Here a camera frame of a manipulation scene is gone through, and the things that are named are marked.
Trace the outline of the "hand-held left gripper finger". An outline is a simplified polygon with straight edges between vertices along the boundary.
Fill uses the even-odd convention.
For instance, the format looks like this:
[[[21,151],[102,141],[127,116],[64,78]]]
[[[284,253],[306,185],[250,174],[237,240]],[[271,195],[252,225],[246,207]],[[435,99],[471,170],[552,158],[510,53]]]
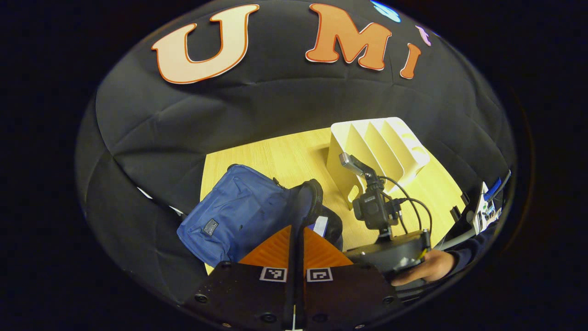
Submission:
[[[378,269],[353,263],[315,231],[302,231],[300,294],[307,330],[365,330],[386,323],[404,304]]]
[[[294,235],[287,226],[241,262],[220,262],[184,303],[185,312],[218,329],[294,328]]]

